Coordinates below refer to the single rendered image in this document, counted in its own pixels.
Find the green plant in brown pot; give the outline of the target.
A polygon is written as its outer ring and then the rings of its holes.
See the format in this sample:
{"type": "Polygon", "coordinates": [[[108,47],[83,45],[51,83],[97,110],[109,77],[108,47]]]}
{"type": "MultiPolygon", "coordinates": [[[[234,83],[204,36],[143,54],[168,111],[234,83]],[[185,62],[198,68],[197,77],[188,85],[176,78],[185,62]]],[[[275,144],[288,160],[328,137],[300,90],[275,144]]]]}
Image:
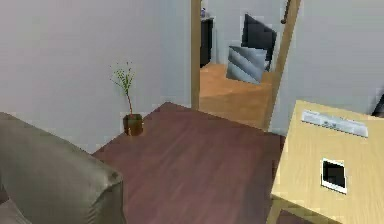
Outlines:
{"type": "Polygon", "coordinates": [[[123,128],[124,133],[128,136],[139,136],[143,133],[143,116],[133,111],[132,100],[130,97],[130,88],[134,76],[135,72],[132,70],[132,63],[126,62],[123,67],[119,66],[114,69],[112,71],[112,77],[110,78],[115,85],[122,89],[127,98],[129,111],[123,117],[123,128]]]}

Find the grey striped cushion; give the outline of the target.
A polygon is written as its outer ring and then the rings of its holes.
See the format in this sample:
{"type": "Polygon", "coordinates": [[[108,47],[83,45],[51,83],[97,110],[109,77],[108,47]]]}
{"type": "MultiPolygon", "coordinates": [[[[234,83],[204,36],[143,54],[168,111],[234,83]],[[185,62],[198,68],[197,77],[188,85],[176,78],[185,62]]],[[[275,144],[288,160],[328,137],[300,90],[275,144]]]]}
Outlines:
{"type": "Polygon", "coordinates": [[[226,77],[228,79],[260,84],[266,71],[267,51],[264,49],[230,46],[226,77]]]}

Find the black cupboard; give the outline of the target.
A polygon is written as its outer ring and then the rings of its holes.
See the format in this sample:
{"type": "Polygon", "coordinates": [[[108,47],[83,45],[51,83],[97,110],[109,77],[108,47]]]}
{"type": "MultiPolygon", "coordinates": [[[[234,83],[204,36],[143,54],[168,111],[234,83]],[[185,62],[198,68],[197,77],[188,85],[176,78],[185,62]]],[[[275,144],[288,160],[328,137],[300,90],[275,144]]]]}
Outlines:
{"type": "Polygon", "coordinates": [[[213,19],[201,20],[200,67],[204,67],[211,60],[213,19]]]}

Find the black chair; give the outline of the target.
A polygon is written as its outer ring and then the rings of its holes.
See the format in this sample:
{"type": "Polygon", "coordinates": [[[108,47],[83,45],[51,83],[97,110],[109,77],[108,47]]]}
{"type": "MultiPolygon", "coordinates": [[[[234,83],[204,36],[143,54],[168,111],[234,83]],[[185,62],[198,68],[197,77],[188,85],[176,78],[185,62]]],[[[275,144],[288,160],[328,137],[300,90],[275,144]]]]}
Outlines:
{"type": "Polygon", "coordinates": [[[271,67],[276,38],[276,31],[249,14],[245,15],[241,46],[266,50],[267,69],[271,67]]]}

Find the pale wooden table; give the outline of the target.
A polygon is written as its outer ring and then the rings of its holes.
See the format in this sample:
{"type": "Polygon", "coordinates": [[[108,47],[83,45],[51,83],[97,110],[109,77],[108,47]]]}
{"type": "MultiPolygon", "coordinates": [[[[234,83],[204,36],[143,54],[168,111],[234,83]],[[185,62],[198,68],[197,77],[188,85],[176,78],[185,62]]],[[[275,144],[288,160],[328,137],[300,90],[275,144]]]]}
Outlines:
{"type": "Polygon", "coordinates": [[[270,197],[266,224],[285,210],[314,224],[384,224],[384,118],[298,100],[270,197]],[[304,110],[364,123],[362,138],[301,121],[304,110]],[[347,192],[321,185],[321,160],[340,161],[347,192]]]}

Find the grey remote control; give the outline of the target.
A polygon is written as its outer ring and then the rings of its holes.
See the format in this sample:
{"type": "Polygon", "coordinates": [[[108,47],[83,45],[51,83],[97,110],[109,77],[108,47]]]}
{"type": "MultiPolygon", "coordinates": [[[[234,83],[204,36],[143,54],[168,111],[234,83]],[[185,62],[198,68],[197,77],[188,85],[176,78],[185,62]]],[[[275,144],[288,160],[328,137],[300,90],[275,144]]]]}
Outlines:
{"type": "Polygon", "coordinates": [[[364,123],[342,117],[304,110],[301,115],[301,121],[364,138],[368,137],[368,128],[364,123]]]}

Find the white framed black square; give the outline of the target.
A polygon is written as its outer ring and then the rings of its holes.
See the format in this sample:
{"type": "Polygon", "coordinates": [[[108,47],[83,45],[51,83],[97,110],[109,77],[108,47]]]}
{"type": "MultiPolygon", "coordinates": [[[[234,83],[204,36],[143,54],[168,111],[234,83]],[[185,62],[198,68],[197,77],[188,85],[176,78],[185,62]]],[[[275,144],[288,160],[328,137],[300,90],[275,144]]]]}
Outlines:
{"type": "Polygon", "coordinates": [[[347,175],[343,160],[320,160],[320,185],[327,189],[346,195],[347,175]]]}

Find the olive grey sofa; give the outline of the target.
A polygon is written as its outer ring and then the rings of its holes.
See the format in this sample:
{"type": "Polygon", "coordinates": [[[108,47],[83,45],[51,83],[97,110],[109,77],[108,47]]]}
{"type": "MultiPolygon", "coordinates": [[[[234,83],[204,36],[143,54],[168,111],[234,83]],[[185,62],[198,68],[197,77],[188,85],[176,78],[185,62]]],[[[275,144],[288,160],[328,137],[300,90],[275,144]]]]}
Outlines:
{"type": "Polygon", "coordinates": [[[123,178],[67,140],[0,112],[0,224],[127,224],[123,178]]]}

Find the black object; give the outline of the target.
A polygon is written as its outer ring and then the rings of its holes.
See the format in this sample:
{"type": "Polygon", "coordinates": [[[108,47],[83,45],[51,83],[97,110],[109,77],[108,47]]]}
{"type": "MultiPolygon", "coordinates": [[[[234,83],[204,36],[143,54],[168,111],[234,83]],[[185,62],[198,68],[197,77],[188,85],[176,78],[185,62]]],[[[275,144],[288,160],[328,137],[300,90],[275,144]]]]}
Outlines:
{"type": "Polygon", "coordinates": [[[375,106],[372,116],[384,118],[384,93],[380,97],[379,102],[375,106]]]}

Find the tan wooden door frame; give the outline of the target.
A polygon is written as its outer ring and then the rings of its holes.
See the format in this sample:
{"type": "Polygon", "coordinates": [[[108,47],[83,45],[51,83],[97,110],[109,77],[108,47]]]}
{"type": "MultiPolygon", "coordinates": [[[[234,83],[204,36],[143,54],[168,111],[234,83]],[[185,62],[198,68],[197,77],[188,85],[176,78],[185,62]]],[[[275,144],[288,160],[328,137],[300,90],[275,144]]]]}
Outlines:
{"type": "Polygon", "coordinates": [[[191,107],[199,108],[200,93],[200,22],[201,0],[191,0],[191,107]]]}

